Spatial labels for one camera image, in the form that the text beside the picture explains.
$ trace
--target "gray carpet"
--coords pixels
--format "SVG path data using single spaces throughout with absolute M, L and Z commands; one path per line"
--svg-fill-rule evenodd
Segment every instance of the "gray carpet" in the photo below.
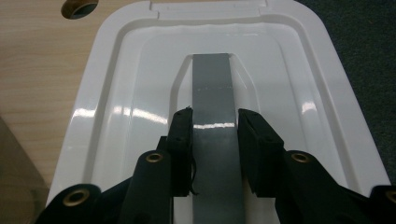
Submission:
M 325 24 L 396 185 L 396 1 L 298 0 Z

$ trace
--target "gray tape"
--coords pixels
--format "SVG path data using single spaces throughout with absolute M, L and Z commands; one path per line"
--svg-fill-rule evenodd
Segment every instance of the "gray tape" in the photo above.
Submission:
M 197 163 L 194 224 L 243 224 L 233 82 L 228 54 L 197 54 L 192 61 L 193 154 Z

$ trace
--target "wooden table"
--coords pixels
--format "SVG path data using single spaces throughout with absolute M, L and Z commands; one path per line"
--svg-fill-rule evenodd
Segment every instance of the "wooden table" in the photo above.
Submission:
M 0 1 L 0 116 L 48 186 L 96 32 L 132 2 L 99 0 L 87 17 L 67 20 L 64 0 Z

